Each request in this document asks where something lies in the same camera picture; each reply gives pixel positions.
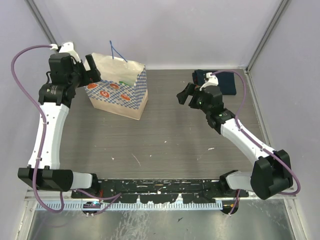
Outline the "blue checkered paper bag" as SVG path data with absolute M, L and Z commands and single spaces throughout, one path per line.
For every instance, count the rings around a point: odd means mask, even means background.
M 146 66 L 127 60 L 114 47 L 111 55 L 92 53 L 101 80 L 84 87 L 94 108 L 139 120 L 148 101 Z

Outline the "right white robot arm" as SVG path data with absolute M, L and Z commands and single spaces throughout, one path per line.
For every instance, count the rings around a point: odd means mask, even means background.
M 219 191 L 223 196 L 231 197 L 237 190 L 244 190 L 266 200 L 293 186 L 289 154 L 274 150 L 249 132 L 235 114 L 224 107 L 218 86 L 188 83 L 176 97 L 181 105 L 191 97 L 189 107 L 201 110 L 208 125 L 231 141 L 252 163 L 250 172 L 233 170 L 219 177 Z

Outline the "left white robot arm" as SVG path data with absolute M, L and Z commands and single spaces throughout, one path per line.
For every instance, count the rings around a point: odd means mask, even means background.
M 48 60 L 47 82 L 39 90 L 41 113 L 34 149 L 27 166 L 17 173 L 20 180 L 36 190 L 82 189 L 88 198 L 100 193 L 96 174 L 60 168 L 62 132 L 76 89 L 101 81 L 93 56 L 88 54 L 85 58 L 89 69 L 69 53 L 55 53 Z

